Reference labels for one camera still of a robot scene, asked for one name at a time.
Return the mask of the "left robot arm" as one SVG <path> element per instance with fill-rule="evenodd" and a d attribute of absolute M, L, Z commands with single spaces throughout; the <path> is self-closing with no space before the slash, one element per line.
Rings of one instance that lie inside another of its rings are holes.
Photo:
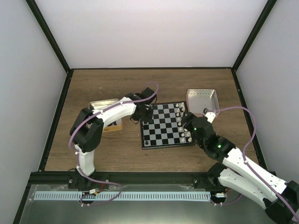
<path fill-rule="evenodd" d="M 86 189 L 96 182 L 93 173 L 94 151 L 101 141 L 103 130 L 110 124 L 129 116 L 135 124 L 143 121 L 150 122 L 153 116 L 153 103 L 157 99 L 156 90 L 145 88 L 141 93 L 129 93 L 119 101 L 102 109 L 91 110 L 84 108 L 77 116 L 70 129 L 68 147 L 75 151 L 77 157 L 76 170 L 80 174 L 79 183 Z"/>

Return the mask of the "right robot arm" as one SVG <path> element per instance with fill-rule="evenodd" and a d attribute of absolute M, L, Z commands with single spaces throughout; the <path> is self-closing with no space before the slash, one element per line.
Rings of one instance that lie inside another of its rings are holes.
<path fill-rule="evenodd" d="M 191 132 L 195 143 L 208 157 L 217 161 L 210 169 L 208 184 L 233 189 L 260 205 L 267 216 L 277 224 L 289 224 L 299 209 L 299 185 L 287 182 L 265 170 L 231 141 L 217 135 L 212 122 L 214 112 L 206 111 L 197 117 L 183 112 L 182 125 Z"/>

